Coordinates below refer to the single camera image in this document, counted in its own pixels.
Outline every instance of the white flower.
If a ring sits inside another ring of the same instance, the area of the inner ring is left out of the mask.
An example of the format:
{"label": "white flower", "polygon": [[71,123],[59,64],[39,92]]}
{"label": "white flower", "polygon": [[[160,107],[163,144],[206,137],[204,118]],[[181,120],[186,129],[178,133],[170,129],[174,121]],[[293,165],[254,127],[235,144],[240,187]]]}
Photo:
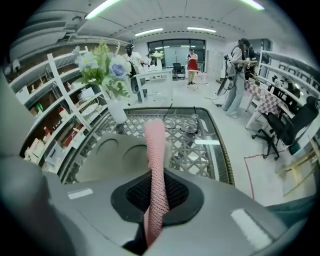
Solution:
{"label": "white flower", "polygon": [[77,45],[77,46],[73,49],[72,53],[73,53],[73,54],[77,54],[77,55],[80,54],[80,46]]}
{"label": "white flower", "polygon": [[80,69],[97,69],[99,67],[97,60],[90,51],[86,52],[84,55],[78,55],[75,60],[75,64],[77,64]]}
{"label": "white flower", "polygon": [[164,51],[162,50],[162,51],[158,52],[156,50],[151,56],[161,60],[164,58]]}

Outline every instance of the woman in red dress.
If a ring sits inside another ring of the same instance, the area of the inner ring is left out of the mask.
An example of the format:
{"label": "woman in red dress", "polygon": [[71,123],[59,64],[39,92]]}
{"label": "woman in red dress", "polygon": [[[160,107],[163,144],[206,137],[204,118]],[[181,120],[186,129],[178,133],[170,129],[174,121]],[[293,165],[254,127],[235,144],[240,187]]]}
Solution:
{"label": "woman in red dress", "polygon": [[195,70],[198,70],[198,55],[195,54],[195,50],[190,48],[189,54],[186,56],[187,70],[188,70],[188,85],[194,84]]}

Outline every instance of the ceiling light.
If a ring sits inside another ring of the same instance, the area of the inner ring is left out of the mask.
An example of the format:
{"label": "ceiling light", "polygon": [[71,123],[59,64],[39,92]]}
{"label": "ceiling light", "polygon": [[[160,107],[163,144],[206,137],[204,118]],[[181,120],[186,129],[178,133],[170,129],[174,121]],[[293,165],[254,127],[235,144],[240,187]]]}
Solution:
{"label": "ceiling light", "polygon": [[188,26],[187,29],[188,30],[200,30],[200,31],[206,31],[206,32],[211,32],[211,33],[216,33],[217,32],[217,31],[215,31],[213,29],[202,28],[202,27],[191,27],[191,26]]}
{"label": "ceiling light", "polygon": [[138,34],[135,34],[135,36],[138,37],[138,36],[142,36],[142,35],[149,34],[149,33],[152,33],[152,32],[162,31],[162,30],[163,30],[163,28],[156,28],[156,29],[140,32]]}
{"label": "ceiling light", "polygon": [[245,2],[246,4],[252,6],[253,8],[255,8],[259,11],[265,9],[262,5],[258,4],[257,2],[255,2],[253,0],[240,0],[240,1]]}
{"label": "ceiling light", "polygon": [[86,15],[84,18],[86,20],[91,20],[92,18],[96,17],[100,13],[102,13],[105,9],[112,6],[116,2],[119,2],[120,0],[106,0],[102,4],[100,4],[97,8],[95,8],[92,12],[90,12],[88,15]]}

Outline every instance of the pink checkered fabric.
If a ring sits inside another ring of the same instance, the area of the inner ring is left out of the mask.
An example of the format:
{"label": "pink checkered fabric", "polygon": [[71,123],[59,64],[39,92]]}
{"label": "pink checkered fabric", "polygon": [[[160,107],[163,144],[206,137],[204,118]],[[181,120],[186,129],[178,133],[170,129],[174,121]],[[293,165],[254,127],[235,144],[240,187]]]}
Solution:
{"label": "pink checkered fabric", "polygon": [[274,115],[278,115],[278,106],[283,105],[287,107],[287,105],[277,96],[248,80],[245,80],[244,82],[244,89],[260,98],[261,104],[255,109],[255,111],[259,111],[262,114],[273,113]]}
{"label": "pink checkered fabric", "polygon": [[144,136],[151,169],[151,198],[149,206],[146,243],[148,247],[162,230],[162,217],[169,209],[164,177],[165,125],[160,119],[146,122]]}

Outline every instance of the white vase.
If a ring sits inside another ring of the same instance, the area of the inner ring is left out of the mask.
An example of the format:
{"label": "white vase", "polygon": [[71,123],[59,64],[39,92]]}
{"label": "white vase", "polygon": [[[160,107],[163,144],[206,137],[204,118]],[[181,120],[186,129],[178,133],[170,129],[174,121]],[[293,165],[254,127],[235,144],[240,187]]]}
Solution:
{"label": "white vase", "polygon": [[156,69],[158,71],[162,70],[162,62],[161,62],[161,59],[159,59],[159,58],[156,59]]}
{"label": "white vase", "polygon": [[122,107],[121,102],[117,99],[112,98],[108,101],[108,109],[113,117],[114,121],[119,125],[123,124],[127,120],[127,115]]}

